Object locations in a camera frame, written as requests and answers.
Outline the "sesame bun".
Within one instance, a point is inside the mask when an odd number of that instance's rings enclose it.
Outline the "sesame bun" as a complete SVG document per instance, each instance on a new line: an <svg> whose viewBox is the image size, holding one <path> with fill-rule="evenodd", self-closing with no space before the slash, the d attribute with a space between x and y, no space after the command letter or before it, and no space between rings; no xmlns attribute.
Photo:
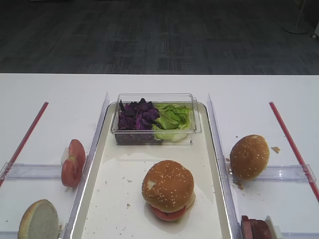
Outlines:
<svg viewBox="0 0 319 239"><path fill-rule="evenodd" d="M232 173L242 180L258 177L266 168L270 151L264 137L256 134L241 138L230 152Z"/></svg>
<svg viewBox="0 0 319 239"><path fill-rule="evenodd" d="M192 193L194 193L192 173L172 160L163 160L154 164L142 182L142 196L146 202L166 213L186 207Z"/></svg>

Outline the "green lettuce leaves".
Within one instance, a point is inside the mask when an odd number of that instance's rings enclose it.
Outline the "green lettuce leaves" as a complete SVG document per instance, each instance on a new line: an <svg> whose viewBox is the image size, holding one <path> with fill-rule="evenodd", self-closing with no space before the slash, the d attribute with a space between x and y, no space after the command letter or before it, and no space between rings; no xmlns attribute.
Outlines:
<svg viewBox="0 0 319 239"><path fill-rule="evenodd" d="M186 131L190 130L190 108L177 104L156 104L159 112L159 118L155 120L152 130L159 130L162 133L156 133L156 139L170 140L177 142L185 137L187 133L172 133L174 130Z"/></svg>

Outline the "tomato slice on stack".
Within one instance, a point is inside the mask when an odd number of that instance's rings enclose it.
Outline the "tomato slice on stack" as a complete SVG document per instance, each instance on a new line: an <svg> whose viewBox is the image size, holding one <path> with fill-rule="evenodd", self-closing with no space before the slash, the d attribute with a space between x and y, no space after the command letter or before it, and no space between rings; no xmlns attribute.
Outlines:
<svg viewBox="0 0 319 239"><path fill-rule="evenodd" d="M153 206L151 206L151 210L159 219L167 222L173 222L183 217L186 212L186 207L172 213L163 212Z"/></svg>

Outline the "white onion behind tomato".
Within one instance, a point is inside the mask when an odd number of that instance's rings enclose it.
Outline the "white onion behind tomato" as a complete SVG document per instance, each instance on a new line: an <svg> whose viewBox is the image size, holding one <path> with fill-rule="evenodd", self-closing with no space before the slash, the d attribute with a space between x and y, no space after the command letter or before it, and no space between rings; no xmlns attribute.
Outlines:
<svg viewBox="0 0 319 239"><path fill-rule="evenodd" d="M68 158L69 156L69 148L66 147L62 153L62 156L61 156L61 165L64 164L65 160Z"/></svg>

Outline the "tomato slices stack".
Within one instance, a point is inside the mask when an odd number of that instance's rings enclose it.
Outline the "tomato slices stack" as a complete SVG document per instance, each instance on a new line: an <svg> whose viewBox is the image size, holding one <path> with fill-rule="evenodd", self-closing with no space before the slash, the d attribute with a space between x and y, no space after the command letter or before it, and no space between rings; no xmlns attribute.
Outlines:
<svg viewBox="0 0 319 239"><path fill-rule="evenodd" d="M68 158L64 161L61 171L61 181L66 187L75 188L81 180L86 161L86 154L82 143L73 139L68 149Z"/></svg>

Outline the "bread crumb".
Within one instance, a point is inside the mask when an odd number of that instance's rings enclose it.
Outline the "bread crumb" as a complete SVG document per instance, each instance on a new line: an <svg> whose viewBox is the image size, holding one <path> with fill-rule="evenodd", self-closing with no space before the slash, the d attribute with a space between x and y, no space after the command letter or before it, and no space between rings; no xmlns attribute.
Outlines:
<svg viewBox="0 0 319 239"><path fill-rule="evenodd" d="M273 151L275 151L276 153L279 153L280 152L280 148L279 147L271 147L271 149L273 150Z"/></svg>

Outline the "ham slices stack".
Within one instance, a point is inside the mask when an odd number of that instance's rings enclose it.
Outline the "ham slices stack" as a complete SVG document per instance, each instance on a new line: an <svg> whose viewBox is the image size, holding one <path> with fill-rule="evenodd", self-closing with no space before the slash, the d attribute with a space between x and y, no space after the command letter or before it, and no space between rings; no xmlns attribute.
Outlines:
<svg viewBox="0 0 319 239"><path fill-rule="evenodd" d="M272 239L271 231L263 220L241 217L241 232L243 239Z"/></svg>

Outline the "purple cabbage pieces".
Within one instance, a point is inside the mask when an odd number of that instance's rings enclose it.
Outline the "purple cabbage pieces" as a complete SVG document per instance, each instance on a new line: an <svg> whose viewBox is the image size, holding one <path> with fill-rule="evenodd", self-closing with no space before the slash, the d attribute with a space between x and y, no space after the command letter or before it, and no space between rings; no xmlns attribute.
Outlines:
<svg viewBox="0 0 319 239"><path fill-rule="evenodd" d="M120 101L119 106L121 111L118 130L151 130L156 119L160 117L152 102L147 102L144 98L125 105Z"/></svg>

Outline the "clear plastic container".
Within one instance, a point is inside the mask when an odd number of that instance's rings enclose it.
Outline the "clear plastic container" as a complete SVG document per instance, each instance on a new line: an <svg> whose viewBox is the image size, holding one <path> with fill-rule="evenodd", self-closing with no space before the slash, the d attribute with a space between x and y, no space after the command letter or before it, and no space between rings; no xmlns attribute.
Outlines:
<svg viewBox="0 0 319 239"><path fill-rule="evenodd" d="M162 133L159 130L118 130L119 113L121 111L119 102L129 104L139 102L144 98L147 102L151 101L153 106L156 104L177 104L190 108L191 126L190 130L177 131L172 133L187 133L184 139L172 142L170 140L156 139L156 133ZM115 113L110 128L118 145L173 145L173 144L192 144L195 134L201 133L200 115L197 99L190 93L168 93L168 94L120 94L115 106Z"/></svg>

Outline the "white metal tray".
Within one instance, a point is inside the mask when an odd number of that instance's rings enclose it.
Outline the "white metal tray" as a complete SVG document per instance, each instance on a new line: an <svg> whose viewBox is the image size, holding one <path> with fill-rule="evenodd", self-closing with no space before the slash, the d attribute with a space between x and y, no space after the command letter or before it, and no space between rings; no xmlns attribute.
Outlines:
<svg viewBox="0 0 319 239"><path fill-rule="evenodd" d="M117 145L110 132L116 104L108 106L74 239L228 239L224 206L205 105L198 104L202 132L192 144ZM189 169L195 203L176 223L159 220L142 197L142 181L158 161L170 159Z"/></svg>

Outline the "right long clear divider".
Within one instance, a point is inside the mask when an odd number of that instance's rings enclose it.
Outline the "right long clear divider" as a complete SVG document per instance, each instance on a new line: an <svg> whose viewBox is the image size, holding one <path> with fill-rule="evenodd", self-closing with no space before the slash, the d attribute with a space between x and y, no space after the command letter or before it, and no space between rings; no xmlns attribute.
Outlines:
<svg viewBox="0 0 319 239"><path fill-rule="evenodd" d="M227 223L228 223L228 231L230 232L231 239L241 239L241 227L240 223L237 220L236 210L233 202L231 185L229 183L228 171L226 166L226 161L224 157L224 153L222 150L221 139L219 135L218 125L215 116L215 109L213 106L213 101L211 99L210 94L207 97L207 107L209 113L209 119L211 124L211 132L212 138L214 142L217 168L219 173L219 179L222 189L222 197L224 208L226 211Z"/></svg>

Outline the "long clear divider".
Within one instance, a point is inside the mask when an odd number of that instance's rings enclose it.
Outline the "long clear divider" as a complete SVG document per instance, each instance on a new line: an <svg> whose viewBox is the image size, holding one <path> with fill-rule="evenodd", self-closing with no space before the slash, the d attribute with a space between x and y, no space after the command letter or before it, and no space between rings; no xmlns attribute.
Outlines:
<svg viewBox="0 0 319 239"><path fill-rule="evenodd" d="M103 133L103 126L107 109L109 106L109 95L105 96L98 124L95 130L89 154L83 169L83 174L77 188L72 210L65 225L63 239L80 239L84 231L87 213L93 194L98 168L102 159L103 147L106 134Z"/></svg>
<svg viewBox="0 0 319 239"><path fill-rule="evenodd" d="M210 94L207 97L207 107L209 113L209 119L211 124L211 132L212 138L214 142L217 168L219 173L219 179L222 189L222 197L224 208L226 211L227 223L228 223L228 231L230 232L231 239L241 239L241 227L240 223L237 220L236 210L233 202L231 185L229 183L228 171L226 166L226 161L224 157L224 153L222 150L221 139L219 135L218 125L215 116L215 109L213 106L213 101L211 99Z"/></svg>

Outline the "right red tape strip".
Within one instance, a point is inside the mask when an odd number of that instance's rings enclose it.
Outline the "right red tape strip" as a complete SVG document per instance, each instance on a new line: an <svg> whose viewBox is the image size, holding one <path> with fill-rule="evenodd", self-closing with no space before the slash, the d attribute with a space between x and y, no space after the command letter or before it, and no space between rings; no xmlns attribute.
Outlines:
<svg viewBox="0 0 319 239"><path fill-rule="evenodd" d="M275 104L273 102L269 102L269 105L270 105L282 131L284 132L284 135L286 136L287 141L289 142L290 147L291 147L292 151L294 152L296 159L298 160L298 163L302 166L302 169L304 170L304 173L307 177L308 183L309 183L309 185L310 185L310 187L311 187L311 189L312 189L312 191L313 191L313 193L318 201L319 200L319 189L315 183L315 177L311 175L310 168L306 166L306 163L303 160L303 158L302 158L288 128L286 127L279 111L277 110Z"/></svg>

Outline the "red tape strip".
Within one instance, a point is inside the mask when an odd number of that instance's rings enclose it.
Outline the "red tape strip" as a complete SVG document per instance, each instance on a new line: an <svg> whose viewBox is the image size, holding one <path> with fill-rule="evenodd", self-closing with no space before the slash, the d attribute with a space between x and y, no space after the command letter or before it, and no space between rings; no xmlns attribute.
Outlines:
<svg viewBox="0 0 319 239"><path fill-rule="evenodd" d="M38 114L36 115L35 119L33 120L31 126L27 130L26 134L24 135L23 139L21 140L20 144L18 145L17 149L15 150L13 156L11 157L10 161L4 167L3 173L0 175L0 186L2 186L3 182L5 181L5 176L9 173L10 169L12 168L13 164L17 160L19 154L21 153L23 147L25 146L27 140L29 139L30 135L32 134L34 128L36 127L37 123L41 119L43 113L45 112L48 102L44 102L41 109L39 110Z"/></svg>
<svg viewBox="0 0 319 239"><path fill-rule="evenodd" d="M292 151L294 152L296 159L298 160L298 163L302 166L302 169L304 170L304 173L307 177L308 183L309 183L309 185L310 185L310 187L311 187L311 189L312 189L312 191L313 191L313 193L318 201L319 200L319 189L315 183L315 177L311 175L310 168L306 166L306 163L303 160L303 158L302 158L288 128L286 127L279 111L277 110L275 104L273 102L269 102L269 105L270 105L282 131L284 132L284 135L286 136L287 141L289 142L290 147L291 147Z"/></svg>

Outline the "upper right clear holder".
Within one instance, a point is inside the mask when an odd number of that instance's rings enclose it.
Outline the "upper right clear holder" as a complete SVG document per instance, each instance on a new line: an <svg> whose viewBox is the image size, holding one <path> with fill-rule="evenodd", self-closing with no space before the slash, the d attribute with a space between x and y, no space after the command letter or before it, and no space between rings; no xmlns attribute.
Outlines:
<svg viewBox="0 0 319 239"><path fill-rule="evenodd" d="M316 182L309 164L306 165L268 165L259 176L250 181L280 181L308 183Z"/></svg>

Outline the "clear holder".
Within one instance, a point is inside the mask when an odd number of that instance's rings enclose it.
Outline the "clear holder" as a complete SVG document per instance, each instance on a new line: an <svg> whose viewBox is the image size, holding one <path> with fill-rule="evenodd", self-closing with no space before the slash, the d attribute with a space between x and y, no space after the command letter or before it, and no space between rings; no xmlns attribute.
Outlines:
<svg viewBox="0 0 319 239"><path fill-rule="evenodd" d="M1 180L60 179L62 166L48 164L6 163L0 171Z"/></svg>
<svg viewBox="0 0 319 239"><path fill-rule="evenodd" d="M250 181L280 181L308 183L316 182L309 164L306 165L268 165L259 176Z"/></svg>
<svg viewBox="0 0 319 239"><path fill-rule="evenodd" d="M319 233L282 232L283 239L319 239Z"/></svg>

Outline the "left long clear divider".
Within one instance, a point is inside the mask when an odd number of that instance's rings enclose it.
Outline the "left long clear divider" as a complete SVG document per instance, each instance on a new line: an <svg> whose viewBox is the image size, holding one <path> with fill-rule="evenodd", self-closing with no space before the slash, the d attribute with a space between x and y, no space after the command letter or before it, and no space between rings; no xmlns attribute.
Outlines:
<svg viewBox="0 0 319 239"><path fill-rule="evenodd" d="M83 169L83 174L77 188L72 210L65 225L63 239L80 239L84 231L87 213L93 194L98 168L102 159L103 147L106 134L103 133L103 126L107 109L109 106L109 95L105 96L98 124L95 130L89 154Z"/></svg>

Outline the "white block behind ham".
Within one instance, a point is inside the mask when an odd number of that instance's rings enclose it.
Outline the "white block behind ham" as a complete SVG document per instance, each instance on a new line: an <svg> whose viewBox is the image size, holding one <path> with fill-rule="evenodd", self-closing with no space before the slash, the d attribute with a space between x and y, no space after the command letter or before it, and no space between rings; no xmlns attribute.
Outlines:
<svg viewBox="0 0 319 239"><path fill-rule="evenodd" d="M265 222L267 223L267 225L269 227L270 233L272 235L272 239L283 239L284 238L282 235L282 232L280 230L280 227L275 226L273 224L273 221L269 215L266 216Z"/></svg>

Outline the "upper left clear holder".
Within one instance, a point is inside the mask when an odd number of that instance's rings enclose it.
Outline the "upper left clear holder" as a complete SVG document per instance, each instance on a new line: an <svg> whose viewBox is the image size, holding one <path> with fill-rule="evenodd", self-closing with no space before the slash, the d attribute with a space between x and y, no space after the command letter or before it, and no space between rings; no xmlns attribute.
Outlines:
<svg viewBox="0 0 319 239"><path fill-rule="evenodd" d="M1 180L60 179L62 166L48 164L6 163L0 171Z"/></svg>

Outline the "bun bottom half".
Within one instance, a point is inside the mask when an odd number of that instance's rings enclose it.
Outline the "bun bottom half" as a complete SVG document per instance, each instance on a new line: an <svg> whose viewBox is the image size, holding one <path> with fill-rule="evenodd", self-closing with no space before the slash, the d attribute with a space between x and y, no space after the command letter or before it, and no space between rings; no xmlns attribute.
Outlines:
<svg viewBox="0 0 319 239"><path fill-rule="evenodd" d="M56 208L47 199L34 202L24 212L18 239L57 239L59 220Z"/></svg>

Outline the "left red tape strip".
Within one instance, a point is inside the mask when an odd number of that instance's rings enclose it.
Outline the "left red tape strip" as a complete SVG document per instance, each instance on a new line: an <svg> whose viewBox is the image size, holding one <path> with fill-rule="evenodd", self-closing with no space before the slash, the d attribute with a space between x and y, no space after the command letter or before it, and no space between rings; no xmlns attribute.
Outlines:
<svg viewBox="0 0 319 239"><path fill-rule="evenodd" d="M48 102L44 102L41 109L39 110L38 114L36 115L35 119L33 120L31 126L27 130L26 134L24 135L23 139L21 140L20 144L18 145L17 149L15 150L13 156L11 157L10 161L4 167L3 173L0 175L0 186L2 186L3 182L5 181L5 176L9 173L10 169L12 168L13 164L17 160L19 154L21 153L23 147L25 146L27 140L29 139L30 135L32 134L34 128L36 127L37 123L41 119L43 113L45 112Z"/></svg>

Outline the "lower right clear holder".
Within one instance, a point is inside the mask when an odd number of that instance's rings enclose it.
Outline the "lower right clear holder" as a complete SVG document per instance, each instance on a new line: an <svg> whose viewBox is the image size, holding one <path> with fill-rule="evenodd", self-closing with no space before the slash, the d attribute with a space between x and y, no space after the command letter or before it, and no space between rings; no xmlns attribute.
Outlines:
<svg viewBox="0 0 319 239"><path fill-rule="evenodd" d="M282 232L283 239L319 239L319 233Z"/></svg>

